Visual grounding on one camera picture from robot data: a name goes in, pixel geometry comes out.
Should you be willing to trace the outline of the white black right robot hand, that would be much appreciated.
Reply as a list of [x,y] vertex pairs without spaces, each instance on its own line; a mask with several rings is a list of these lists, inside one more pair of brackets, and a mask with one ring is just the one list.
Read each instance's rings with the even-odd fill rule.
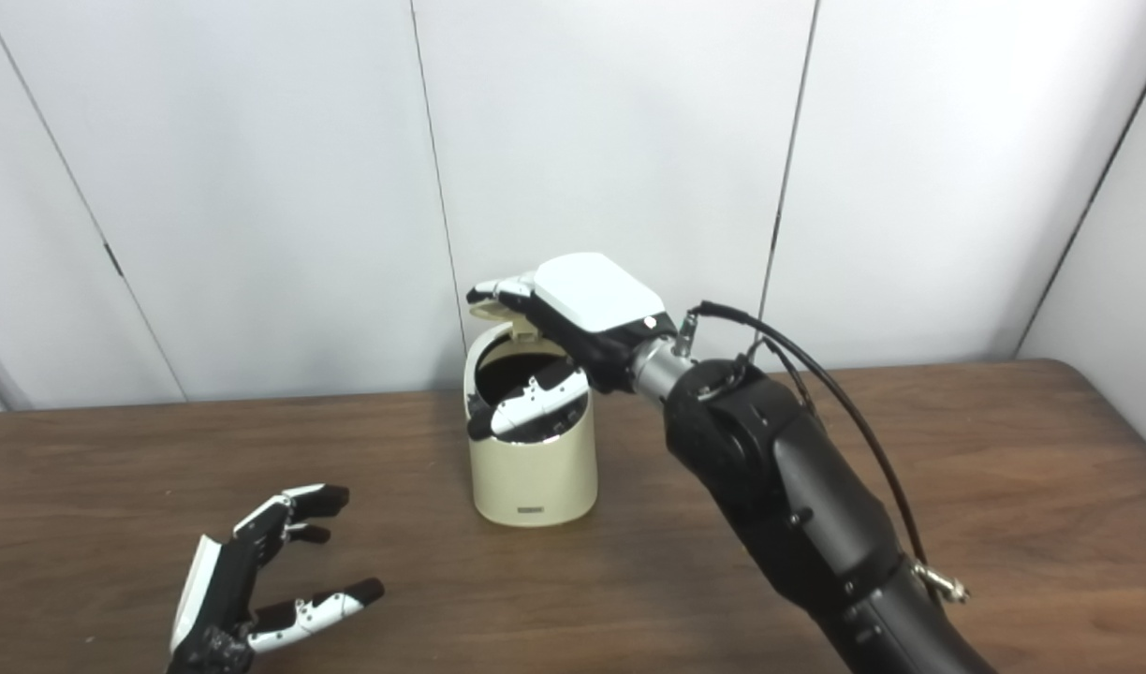
[[565,351],[504,400],[476,406],[468,420],[474,440],[513,440],[520,430],[551,425],[591,391],[638,394],[664,408],[694,365],[675,354],[677,328],[662,299],[602,253],[558,256],[535,271],[480,282],[466,301],[504,309]]

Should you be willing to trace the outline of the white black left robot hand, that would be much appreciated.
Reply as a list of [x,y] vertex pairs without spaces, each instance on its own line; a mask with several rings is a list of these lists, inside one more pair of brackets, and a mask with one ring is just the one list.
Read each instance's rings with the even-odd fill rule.
[[380,579],[363,579],[266,608],[251,608],[257,577],[290,543],[324,544],[313,523],[350,504],[350,488],[329,483],[278,491],[231,526],[226,541],[201,535],[187,571],[168,641],[168,673],[248,673],[258,655],[299,643],[384,597]]

